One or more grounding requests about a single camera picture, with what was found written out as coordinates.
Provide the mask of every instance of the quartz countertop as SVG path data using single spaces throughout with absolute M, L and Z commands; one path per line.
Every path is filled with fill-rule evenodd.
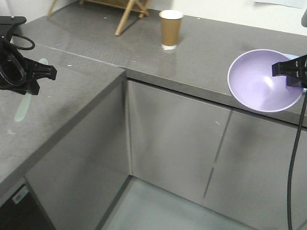
M 128 78 L 196 96 L 231 109 L 251 111 L 227 86 L 233 60 L 253 49 L 273 49 L 301 56 L 307 37 L 256 27 L 185 16 L 179 44 L 170 53 L 160 46 L 158 11 L 138 20 L 131 13 L 122 36 L 114 36 L 123 11 L 86 2 L 73 3 L 52 15 L 21 26 L 36 43 L 28 58 L 46 58 L 58 70 L 55 81 L 41 79 L 41 90 L 25 119 L 14 115 L 22 96 L 1 94 L 0 196 L 47 153 L 101 100 L 107 89 Z M 278 113 L 260 113 L 297 124 L 300 100 Z
M 58 74 L 38 80 L 21 122 L 14 116 L 23 95 L 0 91 L 0 197 L 125 78 L 123 69 L 40 45 L 22 54 L 46 58 Z
M 169 53 L 160 46 L 158 11 L 141 20 L 131 13 L 128 29 L 116 37 L 122 13 L 94 3 L 73 3 L 50 18 L 26 24 L 22 31 L 43 46 L 124 67 L 129 78 L 253 113 L 258 112 L 237 102 L 227 86 L 228 68 L 235 58 L 253 49 L 307 53 L 302 48 L 306 36 L 191 16 L 184 16 L 178 47 Z M 281 112 L 259 114 L 297 124 L 302 102 Z

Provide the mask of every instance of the black wire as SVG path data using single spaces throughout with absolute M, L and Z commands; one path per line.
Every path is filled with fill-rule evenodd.
M 303 107 L 302 107 L 301 115 L 300 115 L 299 122 L 298 122 L 296 137 L 295 137 L 294 146 L 293 146 L 292 155 L 291 155 L 291 160 L 290 160 L 289 173 L 288 173 L 287 217 L 288 217 L 288 229 L 289 230 L 293 230 L 292 229 L 292 215 L 291 215 L 291 182 L 292 182 L 293 166 L 294 166 L 298 141 L 299 141 L 299 138 L 301 136 L 301 130 L 302 130 L 304 115 L 305 115 L 305 111 L 306 111 L 306 105 L 307 105 L 307 93 L 305 93 Z
M 16 49 L 21 49 L 21 50 L 31 50 L 31 49 L 34 49 L 35 43 L 30 38 L 28 38 L 26 36 L 23 36 L 23 35 L 20 35 L 20 34 L 12 34 L 12 35 L 15 36 L 15 37 L 20 37 L 20 38 L 22 38 L 24 40 L 27 40 L 28 42 L 31 43 L 31 46 L 30 47 L 22 47 L 22 46 L 17 46 L 17 45 L 15 45 L 13 43 L 10 43 L 11 46 L 15 47 Z

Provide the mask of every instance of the floor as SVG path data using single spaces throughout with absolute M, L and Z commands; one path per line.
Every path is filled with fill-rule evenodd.
M 102 230 L 251 230 L 133 178 Z

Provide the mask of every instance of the cabinet door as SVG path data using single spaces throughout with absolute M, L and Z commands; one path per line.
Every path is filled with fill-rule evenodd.
M 26 178 L 57 230 L 93 230 L 128 172 L 118 86 Z
M 287 229 L 287 176 L 296 129 L 233 112 L 203 205 L 261 230 Z M 307 133 L 293 175 L 293 222 L 307 218 Z
M 129 82 L 133 174 L 201 203 L 229 110 Z

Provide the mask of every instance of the white wall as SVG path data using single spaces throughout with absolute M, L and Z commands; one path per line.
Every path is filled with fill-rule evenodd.
M 174 9 L 184 15 L 299 35 L 307 35 L 307 28 L 301 26 L 306 7 L 297 9 L 253 0 L 152 0 L 149 5 L 155 10 Z
M 54 10 L 58 10 L 76 0 L 58 0 Z M 0 0 L 0 14 L 24 16 L 27 22 L 46 15 L 52 0 Z

